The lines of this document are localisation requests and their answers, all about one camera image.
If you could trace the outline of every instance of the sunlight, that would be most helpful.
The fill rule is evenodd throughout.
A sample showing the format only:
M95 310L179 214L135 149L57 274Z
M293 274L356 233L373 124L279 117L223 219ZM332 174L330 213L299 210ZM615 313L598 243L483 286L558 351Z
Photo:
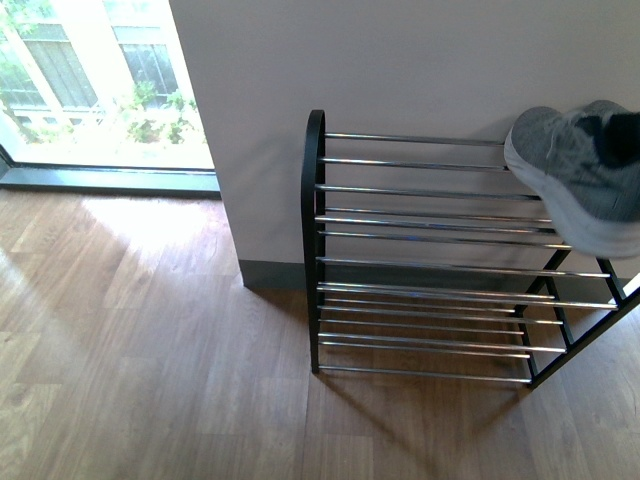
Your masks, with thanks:
M167 243L186 243L209 222L197 204L89 197L83 206L118 238L144 245L149 251Z

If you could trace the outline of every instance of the shoe rack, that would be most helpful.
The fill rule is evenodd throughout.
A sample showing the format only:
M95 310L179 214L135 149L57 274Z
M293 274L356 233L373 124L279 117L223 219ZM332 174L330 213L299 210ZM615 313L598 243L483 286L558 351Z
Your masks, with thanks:
M356 144L368 145L366 158L340 153ZM301 210L313 373L533 388L640 303L640 288L625 293L607 259L588 259L593 268L586 271L566 268L571 246L545 218L540 199L504 164L396 158L389 147L398 145L497 153L503 147L484 140L332 133L325 112L311 112ZM445 188L407 188L394 184L400 177L391 172L416 179L444 173L455 179L455 188L446 182ZM466 175L498 181L467 182ZM363 185L371 178L374 185ZM505 184L514 191L490 189ZM398 199L402 207L394 206ZM506 215L514 205L526 213ZM427 253L407 258L412 249ZM464 252L462 260L456 249ZM513 259L537 263L514 267Z

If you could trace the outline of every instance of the hardwood floor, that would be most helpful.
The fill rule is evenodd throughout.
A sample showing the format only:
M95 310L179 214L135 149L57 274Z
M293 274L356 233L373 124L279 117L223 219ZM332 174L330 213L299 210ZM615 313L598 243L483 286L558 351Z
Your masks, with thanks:
M640 319L540 388L309 373L216 201L0 191L0 479L636 479Z

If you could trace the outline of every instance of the white wall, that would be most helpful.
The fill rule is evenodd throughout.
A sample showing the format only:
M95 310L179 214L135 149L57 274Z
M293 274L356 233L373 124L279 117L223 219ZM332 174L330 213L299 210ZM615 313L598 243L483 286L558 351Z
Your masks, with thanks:
M534 105L640 109L637 0L171 4L242 260L302 262L313 108L334 131L496 139Z

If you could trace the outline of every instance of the gray sneaker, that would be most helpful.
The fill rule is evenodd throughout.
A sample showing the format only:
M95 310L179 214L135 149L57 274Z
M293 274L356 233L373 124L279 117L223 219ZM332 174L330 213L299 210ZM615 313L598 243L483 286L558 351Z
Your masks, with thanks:
M605 136L627 114L607 101L566 115L536 107L505 141L507 165L540 195L560 236L599 258L640 255L640 157L621 158Z

